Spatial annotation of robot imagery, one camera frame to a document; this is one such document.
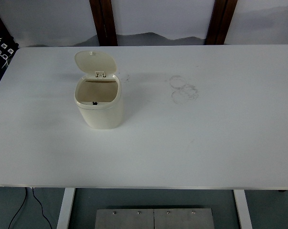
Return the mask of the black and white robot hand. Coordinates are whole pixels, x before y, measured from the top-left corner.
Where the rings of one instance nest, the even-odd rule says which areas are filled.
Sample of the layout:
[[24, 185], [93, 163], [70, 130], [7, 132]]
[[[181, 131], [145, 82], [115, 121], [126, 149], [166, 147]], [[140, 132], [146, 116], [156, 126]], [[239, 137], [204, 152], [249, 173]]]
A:
[[0, 70], [8, 66], [19, 48], [0, 18]]

